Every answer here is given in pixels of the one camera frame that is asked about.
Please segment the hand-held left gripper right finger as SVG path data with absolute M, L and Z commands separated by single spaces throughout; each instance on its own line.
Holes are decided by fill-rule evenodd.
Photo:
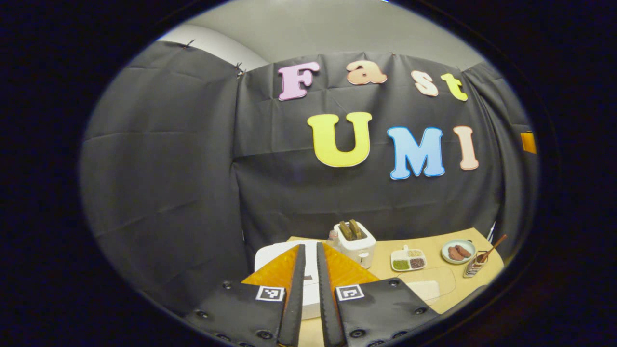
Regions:
M 316 255 L 325 347 L 392 346 L 437 320 L 401 279 L 380 280 L 322 242 Z

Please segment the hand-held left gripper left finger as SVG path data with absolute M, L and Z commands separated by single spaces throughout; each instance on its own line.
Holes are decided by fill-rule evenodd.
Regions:
M 292 347 L 299 341 L 306 247 L 284 251 L 242 281 L 225 281 L 186 319 L 233 347 Z

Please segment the white rice cooker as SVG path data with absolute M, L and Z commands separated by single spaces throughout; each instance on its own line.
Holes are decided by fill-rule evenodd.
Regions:
M 265 246 L 258 250 L 255 255 L 254 270 L 260 270 L 270 261 L 296 245 L 304 244 L 306 249 L 306 266 L 304 272 L 303 307 L 302 319 L 319 318 L 320 299 L 318 290 L 317 248 L 318 240 L 297 240 L 278 242 Z

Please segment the clear box of white rice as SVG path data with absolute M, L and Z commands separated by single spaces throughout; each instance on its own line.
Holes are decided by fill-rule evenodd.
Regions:
M 427 305 L 434 304 L 443 295 L 449 294 L 456 288 L 454 273 L 448 267 L 426 267 L 402 272 L 398 277 Z

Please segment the brown wooden spoon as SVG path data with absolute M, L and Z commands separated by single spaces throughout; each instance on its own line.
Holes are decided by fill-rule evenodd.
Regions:
M 503 240 L 506 240 L 507 237 L 507 235 L 503 235 L 497 242 L 495 242 L 495 244 L 489 251 L 485 251 L 484 253 L 478 255 L 478 257 L 476 257 L 475 264 L 484 264 L 487 261 L 489 254 L 491 254 L 491 252 L 495 250 L 495 248 L 499 246 L 500 243 L 503 242 Z

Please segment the metal wire chopstick holder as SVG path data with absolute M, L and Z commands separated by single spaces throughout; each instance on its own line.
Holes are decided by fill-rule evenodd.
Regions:
M 478 272 L 480 272 L 480 270 L 485 266 L 485 264 L 487 264 L 488 257 L 486 254 L 487 251 L 477 252 L 477 254 L 467 264 L 467 268 L 463 273 L 464 278 L 472 278 L 476 274 L 478 274 Z

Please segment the white toaster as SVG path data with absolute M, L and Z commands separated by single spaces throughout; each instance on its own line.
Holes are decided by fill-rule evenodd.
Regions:
M 368 269 L 372 265 L 376 239 L 362 223 L 355 222 L 355 224 L 357 226 L 356 229 L 361 234 L 361 237 L 357 240 L 346 239 L 340 223 L 333 226 L 332 231 L 335 231 L 338 237 L 338 243 L 335 248 L 363 268 Z

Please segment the white divided dish of beans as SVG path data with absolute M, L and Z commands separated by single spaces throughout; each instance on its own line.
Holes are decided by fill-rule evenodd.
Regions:
M 396 272 L 407 272 L 421 270 L 427 266 L 425 253 L 419 249 L 410 249 L 404 245 L 401 250 L 392 251 L 390 254 L 390 265 Z

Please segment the pale green plate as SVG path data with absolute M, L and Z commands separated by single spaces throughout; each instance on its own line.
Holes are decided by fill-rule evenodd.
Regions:
M 451 260 L 449 258 L 449 247 L 456 246 L 456 245 L 461 245 L 463 246 L 463 248 L 467 249 L 471 253 L 471 257 L 465 258 L 463 261 Z M 476 246 L 470 240 L 462 240 L 462 239 L 450 240 L 443 245 L 442 250 L 441 250 L 441 255 L 442 255 L 442 258 L 446 262 L 449 262 L 450 264 L 455 264 L 455 265 L 465 264 L 476 255 Z

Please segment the black backdrop cloth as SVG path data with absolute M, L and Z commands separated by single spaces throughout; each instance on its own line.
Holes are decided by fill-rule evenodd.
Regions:
M 305 55 L 239 76 L 158 41 L 101 97 L 80 183 L 94 237 L 150 299 L 186 315 L 256 251 L 355 219 L 378 240 L 475 228 L 524 237 L 538 156 L 499 72 L 406 55 Z

